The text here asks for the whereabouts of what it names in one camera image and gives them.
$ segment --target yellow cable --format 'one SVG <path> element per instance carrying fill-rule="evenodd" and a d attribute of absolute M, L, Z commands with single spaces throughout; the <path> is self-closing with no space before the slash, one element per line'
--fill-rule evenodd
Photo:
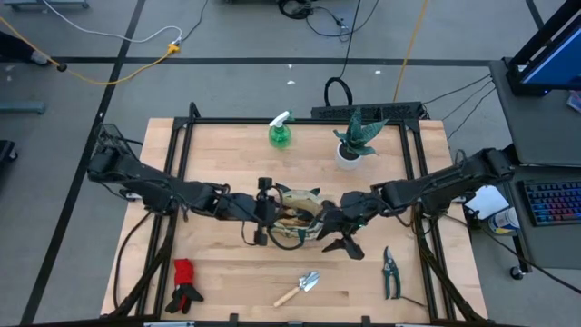
<path fill-rule="evenodd" d="M 424 19 L 426 8 L 428 8 L 428 0 L 424 0 L 424 5 L 422 5 L 421 7 L 421 12 L 419 13 L 418 21 L 416 22 L 416 28 L 414 28 L 414 33 L 411 35 L 411 39 L 409 40 L 408 52 L 406 53 L 406 58 L 403 60 L 401 70 L 399 71 L 399 78 L 398 83 L 396 84 L 396 92 L 393 95 L 393 102 L 396 102 L 398 100 L 399 85 L 401 84 L 401 80 L 403 79 L 403 72 L 406 70 L 406 65 L 408 64 L 408 59 L 409 56 L 411 55 L 411 48 L 414 46 L 414 42 L 416 42 L 416 35 L 418 35 L 419 27 L 421 26 L 421 21 Z"/>
<path fill-rule="evenodd" d="M 10 25 L 10 23 L 8 23 L 3 17 L 0 16 L 0 22 L 4 23 L 4 25 L 6 25 L 11 31 L 12 33 L 14 33 L 16 36 L 18 36 L 18 38 L 20 38 L 22 41 L 24 41 L 27 45 L 29 45 L 31 48 L 33 48 L 37 53 L 43 55 L 44 57 L 46 57 L 46 59 L 48 60 L 49 63 L 55 65 L 56 67 L 61 66 L 60 63 L 56 62 L 53 58 L 50 57 L 50 55 L 45 54 L 44 52 L 42 52 L 40 49 L 38 49 L 35 45 L 33 45 L 30 41 L 28 41 L 25 37 L 23 37 L 20 33 L 18 33 L 18 31 L 16 31 L 16 29 L 14 27 L 12 27 Z M 167 52 L 159 59 L 157 59 L 156 61 L 154 61 L 151 64 L 147 64 L 141 68 L 139 68 L 138 70 L 136 70 L 135 72 L 133 72 L 132 74 L 119 79 L 117 81 L 112 81 L 112 82 L 99 82 L 99 81 L 95 81 L 92 80 L 90 78 L 84 77 L 83 75 L 71 70 L 71 69 L 66 69 L 66 72 L 68 72 L 69 74 L 72 74 L 73 76 L 81 79 L 82 81 L 85 81 L 87 83 L 90 84 L 97 84 L 97 85 L 114 85 L 114 84 L 119 84 L 121 82 L 125 82 L 128 81 L 132 78 L 134 78 L 136 75 L 138 75 L 140 72 L 144 71 L 147 68 L 151 68 L 157 64 L 159 64 L 160 62 L 162 62 L 163 60 L 165 60 L 167 57 L 169 57 L 170 55 L 175 54 L 176 52 L 180 51 L 180 47 L 174 44 L 169 44 L 168 50 Z"/>

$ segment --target wooden tabletop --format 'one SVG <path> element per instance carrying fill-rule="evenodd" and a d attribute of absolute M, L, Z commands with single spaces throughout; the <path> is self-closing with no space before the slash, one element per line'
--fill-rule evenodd
<path fill-rule="evenodd" d="M 149 122 L 141 160 L 162 170 L 171 134 L 172 119 Z M 420 122 L 428 169 L 431 172 L 448 167 L 451 160 L 443 124 Z M 348 191 L 369 191 L 369 186 L 395 179 L 406 179 L 405 165 L 396 126 L 386 126 L 370 142 L 379 156 L 362 159 L 360 167 L 346 172 L 336 167 L 334 155 L 338 139 L 333 129 L 346 126 L 292 125 L 292 144 L 285 150 L 270 146 L 268 125 L 196 124 L 185 179 L 228 183 L 232 192 L 255 194 L 259 177 L 271 177 L 291 189 L 320 188 L 320 195 L 339 202 Z M 176 174 L 183 135 L 178 142 Z M 413 137 L 410 151 L 419 176 Z M 464 219 L 461 208 L 454 205 L 450 215 Z M 141 203 L 129 203 L 119 244 L 144 216 Z M 401 215 L 409 220 L 409 212 Z M 133 288 L 143 272 L 143 263 L 153 219 L 131 238 L 123 253 L 119 280 L 121 300 Z M 482 316 L 487 316 L 468 231 L 459 223 L 441 219 L 440 235 L 448 275 L 462 295 Z M 251 240 L 254 224 L 245 232 Z M 187 316 L 164 313 L 164 319 L 224 321 L 238 313 L 241 321 L 360 322 L 368 315 L 372 322 L 429 322 L 428 312 L 403 299 L 385 300 L 381 272 L 383 250 L 389 246 L 399 267 L 402 295 L 426 303 L 424 282 L 419 264 L 416 238 L 411 230 L 395 218 L 377 217 L 360 229 L 355 241 L 366 256 L 351 260 L 344 251 L 322 253 L 335 235 L 321 241 L 307 241 L 295 251 L 283 251 L 272 242 L 266 247 L 248 246 L 241 239 L 240 222 L 219 222 L 190 213 L 189 222 L 178 220 L 172 257 L 188 258 L 195 266 L 194 286 L 204 302 L 193 302 Z M 272 304 L 298 283 L 309 271 L 320 273 L 319 283 L 310 292 L 301 292 L 280 308 Z M 113 310 L 113 273 L 103 301 L 102 312 Z M 167 283 L 165 303 L 173 290 L 173 267 Z M 444 316 L 439 283 L 434 282 L 440 316 Z M 153 311 L 157 276 L 150 285 L 147 312 Z"/>

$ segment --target potted plant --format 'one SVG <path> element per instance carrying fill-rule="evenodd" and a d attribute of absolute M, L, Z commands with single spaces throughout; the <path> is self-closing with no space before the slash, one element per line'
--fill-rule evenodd
<path fill-rule="evenodd" d="M 357 108 L 349 121 L 346 133 L 333 130 L 333 133 L 340 139 L 335 155 L 337 166 L 345 170 L 352 170 L 359 165 L 362 156 L 377 154 L 372 147 L 365 144 L 379 134 L 387 121 L 386 119 L 362 127 L 361 109 Z"/>

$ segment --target computer monitor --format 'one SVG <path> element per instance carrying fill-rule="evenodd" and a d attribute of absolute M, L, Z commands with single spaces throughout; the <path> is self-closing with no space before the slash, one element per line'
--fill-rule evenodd
<path fill-rule="evenodd" d="M 566 1 L 510 60 L 507 78 L 513 94 L 581 90 L 581 15 L 571 19 L 580 10 L 581 1 Z"/>

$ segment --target floor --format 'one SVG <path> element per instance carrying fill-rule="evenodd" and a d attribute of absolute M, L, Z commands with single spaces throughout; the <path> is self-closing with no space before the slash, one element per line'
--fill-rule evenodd
<path fill-rule="evenodd" d="M 134 29 L 135 37 L 146 37 L 167 24 L 187 31 L 203 5 L 202 0 L 89 2 L 89 10 L 59 8 L 84 27 L 118 34 Z M 398 101 L 427 101 L 488 74 L 487 60 L 513 55 L 536 31 L 528 5 L 535 5 L 547 20 L 561 3 L 430 2 Z M 319 4 L 349 22 L 356 2 Z M 362 1 L 358 22 L 373 4 Z M 366 60 L 349 65 L 344 79 L 356 104 L 392 101 L 421 5 L 421 0 L 379 0 L 368 24 L 355 34 L 350 57 Z M 151 62 L 175 38 L 174 31 L 168 31 L 127 47 L 119 39 L 82 34 L 42 8 L 14 12 L 2 6 L 0 15 L 47 53 L 69 63 L 70 69 L 101 81 L 126 76 Z M 324 14 L 314 15 L 311 22 L 321 31 L 337 33 Z M 35 316 L 27 312 L 26 319 L 58 322 L 99 314 L 125 203 L 75 173 L 95 116 L 104 116 L 133 139 L 143 139 L 151 117 L 186 115 L 190 101 L 203 116 L 274 116 L 291 109 L 298 117 L 309 117 L 311 107 L 324 105 L 324 83 L 340 72 L 337 59 L 346 49 L 346 43 L 315 35 L 304 22 L 283 17 L 273 1 L 227 5 L 210 0 L 202 24 L 175 56 L 179 59 L 116 87 L 87 84 L 53 68 L 0 62 L 3 101 L 40 100 L 47 105 L 43 115 L 0 116 L 0 139 L 16 141 L 20 154 L 0 188 L 0 325 L 18 324 L 23 318 L 58 222 L 68 222 L 60 252 Z M 431 117 L 445 117 L 482 85 L 429 104 Z M 492 88 L 487 85 L 446 119 L 448 135 Z M 332 88 L 330 98 L 334 104 L 345 103 L 339 89 Z M 496 93 L 483 100 L 449 142 L 451 151 L 464 149 L 468 154 L 510 143 Z M 74 206 L 65 203 L 67 195 L 69 200 L 76 197 Z M 574 293 L 540 273 L 514 282 L 507 269 L 515 258 L 483 235 L 473 235 L 473 249 L 490 318 L 532 326 L 581 325 Z M 579 271 L 551 272 L 581 285 Z"/>

